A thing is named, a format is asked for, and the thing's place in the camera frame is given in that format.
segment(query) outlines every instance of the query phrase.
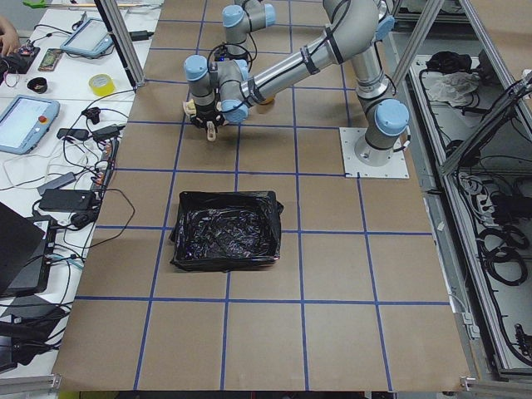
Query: person's arm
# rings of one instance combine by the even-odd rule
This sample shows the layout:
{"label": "person's arm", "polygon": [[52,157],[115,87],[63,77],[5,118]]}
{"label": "person's arm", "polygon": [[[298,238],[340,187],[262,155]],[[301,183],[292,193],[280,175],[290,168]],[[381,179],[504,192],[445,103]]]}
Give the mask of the person's arm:
{"label": "person's arm", "polygon": [[14,52],[20,47],[17,29],[9,22],[7,18],[0,15],[0,45],[2,45],[2,55]]}

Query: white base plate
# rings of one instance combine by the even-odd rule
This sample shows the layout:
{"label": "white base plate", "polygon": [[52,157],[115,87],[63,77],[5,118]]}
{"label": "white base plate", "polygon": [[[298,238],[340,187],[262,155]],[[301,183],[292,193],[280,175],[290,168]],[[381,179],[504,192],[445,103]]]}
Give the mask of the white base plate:
{"label": "white base plate", "polygon": [[366,128],[341,127],[343,169],[346,177],[362,177],[367,179],[408,179],[405,156],[401,152],[394,152],[390,161],[384,166],[370,166],[361,162],[355,155],[355,143],[366,133]]}

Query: floor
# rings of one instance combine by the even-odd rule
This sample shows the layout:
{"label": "floor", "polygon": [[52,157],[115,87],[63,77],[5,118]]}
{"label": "floor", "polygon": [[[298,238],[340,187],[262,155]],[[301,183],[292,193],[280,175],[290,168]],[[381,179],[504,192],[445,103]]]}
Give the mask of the floor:
{"label": "floor", "polygon": [[[163,8],[112,182],[135,216],[89,254],[54,369],[64,389],[457,389],[469,372],[409,157],[409,180],[343,175],[337,128],[366,124],[348,66],[279,93],[215,143],[184,118],[183,61],[224,40],[227,3]],[[271,3],[278,25],[254,34],[254,71],[327,20],[318,0]],[[179,273],[168,236],[185,190],[274,190],[281,259],[261,272]],[[107,193],[95,242],[130,214]]]}

